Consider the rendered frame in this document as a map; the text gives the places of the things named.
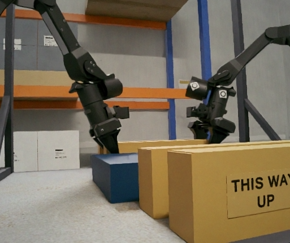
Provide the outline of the brown cardboard carton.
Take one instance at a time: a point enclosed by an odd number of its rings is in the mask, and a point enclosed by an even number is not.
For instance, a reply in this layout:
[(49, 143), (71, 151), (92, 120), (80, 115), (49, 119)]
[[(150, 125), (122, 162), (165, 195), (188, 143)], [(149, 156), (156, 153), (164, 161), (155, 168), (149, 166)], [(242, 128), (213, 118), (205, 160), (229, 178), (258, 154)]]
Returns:
[[(140, 147), (207, 145), (209, 139), (204, 140), (176, 140), (176, 141), (146, 141), (146, 142), (118, 142), (119, 153), (138, 153)], [(103, 146), (103, 154), (110, 154)]]
[(290, 144), (290, 140), (247, 142), (242, 145), (236, 144), (239, 143), (140, 147), (138, 149), (140, 208), (153, 219), (169, 218), (167, 151), (231, 146)]
[(228, 243), (290, 229), (290, 144), (167, 151), (170, 229)]
[[(176, 140), (159, 140), (159, 141), (176, 141)], [(128, 141), (128, 142), (146, 142), (146, 141)], [(98, 145), (98, 154), (103, 154), (103, 149)]]

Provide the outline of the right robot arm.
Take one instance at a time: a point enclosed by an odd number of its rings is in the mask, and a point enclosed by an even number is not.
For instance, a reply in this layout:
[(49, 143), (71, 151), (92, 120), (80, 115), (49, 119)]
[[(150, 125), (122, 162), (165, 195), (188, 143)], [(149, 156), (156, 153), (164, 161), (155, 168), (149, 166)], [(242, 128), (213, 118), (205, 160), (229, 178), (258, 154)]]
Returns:
[[(64, 66), (69, 77), (75, 81), (69, 93), (77, 92), (83, 107), (122, 94), (123, 85), (115, 74), (106, 75), (89, 52), (80, 46), (56, 0), (0, 0), (0, 16), (10, 4), (40, 13), (63, 54)], [(105, 109), (108, 119), (129, 118), (129, 107), (109, 107), (107, 104)]]

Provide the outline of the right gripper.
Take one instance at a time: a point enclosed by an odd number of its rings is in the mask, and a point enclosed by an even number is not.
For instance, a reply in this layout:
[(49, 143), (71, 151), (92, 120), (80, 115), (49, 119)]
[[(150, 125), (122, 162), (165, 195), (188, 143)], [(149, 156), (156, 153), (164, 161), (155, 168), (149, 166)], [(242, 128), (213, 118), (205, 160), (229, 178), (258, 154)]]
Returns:
[[(107, 107), (107, 104), (103, 100), (83, 107), (84, 114), (87, 116), (91, 128), (89, 134), (91, 137), (95, 136), (93, 140), (102, 149), (104, 146), (111, 154), (118, 154), (117, 136), (120, 129), (117, 128), (120, 128), (122, 125), (117, 118), (108, 119), (105, 107)], [(97, 126), (95, 127), (96, 124)]]

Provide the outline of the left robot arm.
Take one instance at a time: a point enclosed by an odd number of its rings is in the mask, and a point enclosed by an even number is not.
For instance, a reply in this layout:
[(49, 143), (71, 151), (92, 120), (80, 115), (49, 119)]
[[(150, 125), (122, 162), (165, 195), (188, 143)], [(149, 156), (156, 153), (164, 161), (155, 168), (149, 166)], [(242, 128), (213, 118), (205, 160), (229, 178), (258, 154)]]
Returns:
[[(234, 97), (236, 91), (233, 87), (226, 88), (224, 86), (231, 85), (242, 68), (269, 44), (289, 45), (290, 47), (290, 25), (268, 27), (240, 55), (220, 66), (217, 73), (209, 78), (208, 81), (192, 76), (185, 96), (202, 101), (207, 99), (208, 93), (211, 90), (208, 102), (218, 102), (226, 106), (228, 97)], [(195, 117), (200, 120), (200, 118), (206, 117), (205, 119), (210, 120), (211, 114), (211, 104), (206, 107), (204, 103), (198, 103), (197, 106), (187, 107), (186, 118)]]

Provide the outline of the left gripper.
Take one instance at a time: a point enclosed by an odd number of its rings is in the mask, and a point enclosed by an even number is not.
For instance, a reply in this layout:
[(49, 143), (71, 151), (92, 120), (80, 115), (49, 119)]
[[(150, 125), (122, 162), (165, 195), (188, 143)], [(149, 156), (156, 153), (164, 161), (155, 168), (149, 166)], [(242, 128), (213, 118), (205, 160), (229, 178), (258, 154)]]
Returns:
[(207, 133), (210, 132), (209, 144), (220, 144), (230, 135), (229, 133), (235, 132), (236, 126), (234, 122), (223, 118), (223, 114), (227, 113), (227, 110), (225, 110), (226, 107), (223, 104), (208, 102), (206, 107), (208, 107), (209, 104), (211, 104), (212, 107), (211, 119), (207, 120), (203, 117), (200, 118), (201, 122), (198, 120), (191, 121), (189, 122), (188, 128), (194, 134), (194, 140), (207, 139)]

